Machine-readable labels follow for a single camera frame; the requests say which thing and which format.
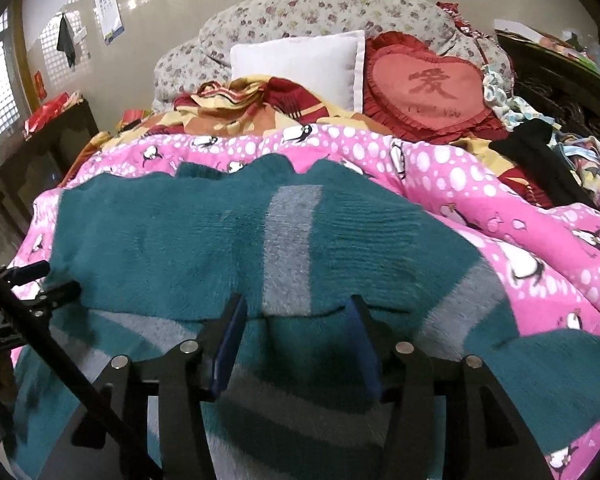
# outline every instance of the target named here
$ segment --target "black garment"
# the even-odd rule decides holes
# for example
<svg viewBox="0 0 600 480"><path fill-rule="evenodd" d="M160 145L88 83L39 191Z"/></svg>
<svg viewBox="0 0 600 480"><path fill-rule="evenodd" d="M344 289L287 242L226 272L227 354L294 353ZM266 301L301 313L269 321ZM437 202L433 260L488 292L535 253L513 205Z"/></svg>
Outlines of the black garment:
<svg viewBox="0 0 600 480"><path fill-rule="evenodd" d="M547 146L552 133L550 124L532 119L517 126L506 139L492 141L489 147L525 170L554 205L580 202L597 209L560 157Z"/></svg>
<svg viewBox="0 0 600 480"><path fill-rule="evenodd" d="M58 46L56 46L56 50L66 54L69 67L75 65L74 35L64 14L62 15L62 20L60 20L60 32L58 33Z"/></svg>

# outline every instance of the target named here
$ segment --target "penguin print blanket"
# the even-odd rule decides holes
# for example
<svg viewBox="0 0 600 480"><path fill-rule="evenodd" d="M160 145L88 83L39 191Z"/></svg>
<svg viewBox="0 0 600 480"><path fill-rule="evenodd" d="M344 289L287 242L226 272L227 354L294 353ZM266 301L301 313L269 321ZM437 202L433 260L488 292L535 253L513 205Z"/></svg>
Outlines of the penguin print blanket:
<svg viewBox="0 0 600 480"><path fill-rule="evenodd" d="M337 162L420 205L490 263L521 336L562 329L600 336L600 212L579 204L535 208L461 148L328 124L291 126L264 138L190 136L167 129L92 156L66 189L101 173L175 174L183 162L235 173L267 153L285 155L298 173L319 159ZM13 265L50 258L62 193L53 189L36 199ZM33 298L39 290L34 283L16 293ZM570 366L566 356L564 366ZM599 448L600 420L570 444L547 450L546 458L555 478L576 480Z"/></svg>

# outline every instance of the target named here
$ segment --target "green knit garment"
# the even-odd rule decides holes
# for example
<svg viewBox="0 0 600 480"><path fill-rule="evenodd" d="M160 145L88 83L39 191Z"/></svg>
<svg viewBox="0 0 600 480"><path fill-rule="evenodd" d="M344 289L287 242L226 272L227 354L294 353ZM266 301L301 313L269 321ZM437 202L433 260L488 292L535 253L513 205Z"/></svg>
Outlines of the green knit garment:
<svg viewBox="0 0 600 480"><path fill-rule="evenodd" d="M220 479L366 479L378 466L388 412L362 387L342 309L351 294L429 354L481 356L544 452L600 420L600 338L520 337L474 246L326 160L305 174L266 155L234 174L183 164L176 177L94 177L62 195L51 267L46 286L82 285L52 334L90 380L114 355L151 358L194 337L232 292L245 296L230 387L203 412ZM16 376L8 453L35 478L77 400L31 351ZM150 410L154 456L156 419Z"/></svg>

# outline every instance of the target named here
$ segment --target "calendar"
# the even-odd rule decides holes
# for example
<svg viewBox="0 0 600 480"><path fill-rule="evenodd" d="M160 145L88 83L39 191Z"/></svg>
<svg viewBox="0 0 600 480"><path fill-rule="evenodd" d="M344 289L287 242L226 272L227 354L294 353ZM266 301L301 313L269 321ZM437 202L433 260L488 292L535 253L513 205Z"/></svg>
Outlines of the calendar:
<svg viewBox="0 0 600 480"><path fill-rule="evenodd" d="M118 2L116 0L95 0L95 2L104 42L109 44L125 30L120 19Z"/></svg>

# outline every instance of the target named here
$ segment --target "red decoration on wall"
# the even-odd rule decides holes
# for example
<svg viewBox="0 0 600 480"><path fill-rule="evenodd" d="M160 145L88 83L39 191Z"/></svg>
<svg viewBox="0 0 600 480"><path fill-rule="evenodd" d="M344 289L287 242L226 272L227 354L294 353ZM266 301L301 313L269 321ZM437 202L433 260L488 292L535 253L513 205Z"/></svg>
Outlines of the red decoration on wall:
<svg viewBox="0 0 600 480"><path fill-rule="evenodd" d="M33 83L36 86L36 93L38 94L38 98L42 101L42 99L46 99L46 90L45 90L45 84L42 81L42 74L40 73L40 70L38 70L34 75L33 75Z"/></svg>

